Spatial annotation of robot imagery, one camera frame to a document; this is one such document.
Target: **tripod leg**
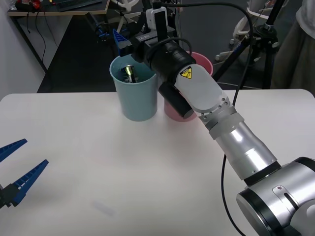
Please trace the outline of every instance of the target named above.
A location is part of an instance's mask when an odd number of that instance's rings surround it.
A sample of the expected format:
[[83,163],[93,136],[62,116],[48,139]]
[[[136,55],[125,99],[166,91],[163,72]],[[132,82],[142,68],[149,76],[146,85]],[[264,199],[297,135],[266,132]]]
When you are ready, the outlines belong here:
[[249,46],[250,41],[244,39],[240,46],[226,59],[225,63],[218,69],[218,71],[213,75],[213,79],[218,81],[221,76],[228,70],[228,68],[233,64],[233,62],[239,57],[239,55]]
[[262,82],[262,89],[270,89],[272,70],[274,66],[276,50],[270,45],[266,48],[265,72]]

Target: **plastic cup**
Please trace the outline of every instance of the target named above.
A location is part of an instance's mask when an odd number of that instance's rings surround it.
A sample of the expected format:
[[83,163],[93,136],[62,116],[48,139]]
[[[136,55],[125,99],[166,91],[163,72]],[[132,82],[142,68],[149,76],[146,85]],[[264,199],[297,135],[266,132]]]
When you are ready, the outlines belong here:
[[[139,78],[138,83],[124,82],[121,69],[133,65]],[[158,79],[145,64],[136,62],[131,55],[116,57],[109,68],[125,117],[133,121],[145,121],[158,109]]]
[[[192,57],[195,58],[198,65],[203,66],[206,69],[206,71],[210,75],[212,75],[213,66],[212,66],[212,63],[209,61],[209,59],[207,59],[204,55],[201,55],[199,53],[194,53],[194,52],[192,53]],[[166,100],[164,100],[164,111],[168,117],[179,122],[191,121],[197,117],[196,113],[193,113],[189,118],[183,119]]]

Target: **blue clamp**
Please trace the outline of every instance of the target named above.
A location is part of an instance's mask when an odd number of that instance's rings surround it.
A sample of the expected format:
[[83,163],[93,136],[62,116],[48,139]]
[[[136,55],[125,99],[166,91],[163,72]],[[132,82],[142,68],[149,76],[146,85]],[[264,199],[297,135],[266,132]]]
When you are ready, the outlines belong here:
[[[0,148],[0,162],[6,159],[9,155],[11,155],[14,151],[16,151],[25,143],[27,143],[27,140],[22,139],[20,141]],[[31,171],[19,178],[17,181],[9,184],[7,187],[2,188],[0,185],[0,208],[2,208],[4,205],[6,205],[7,207],[14,205],[16,207],[25,197],[27,191],[37,180],[39,175],[43,172],[47,164],[48,161],[44,160]]]
[[129,55],[133,52],[132,43],[125,39],[115,29],[113,29],[114,40],[118,49],[118,53],[121,57]]

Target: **pink cup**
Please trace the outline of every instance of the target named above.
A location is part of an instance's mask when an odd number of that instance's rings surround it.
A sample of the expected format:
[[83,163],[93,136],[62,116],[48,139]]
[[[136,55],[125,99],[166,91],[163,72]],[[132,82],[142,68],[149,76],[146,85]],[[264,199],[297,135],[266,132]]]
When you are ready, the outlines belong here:
[[[192,57],[195,58],[198,65],[203,66],[207,72],[212,75],[213,66],[209,59],[207,59],[204,55],[194,52],[192,53]],[[183,119],[166,100],[164,100],[164,111],[168,117],[179,122],[191,121],[197,117],[196,113],[193,113],[189,118]]]

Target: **light blue cup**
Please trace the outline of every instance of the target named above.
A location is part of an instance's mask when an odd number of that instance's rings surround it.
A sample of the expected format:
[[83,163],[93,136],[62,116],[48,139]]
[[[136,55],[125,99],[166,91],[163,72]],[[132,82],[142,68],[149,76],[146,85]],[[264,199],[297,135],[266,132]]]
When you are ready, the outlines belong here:
[[[133,65],[139,77],[138,83],[125,83],[121,69]],[[136,62],[131,55],[116,57],[110,64],[123,114],[133,121],[145,121],[155,115],[158,109],[158,79],[145,64]]]

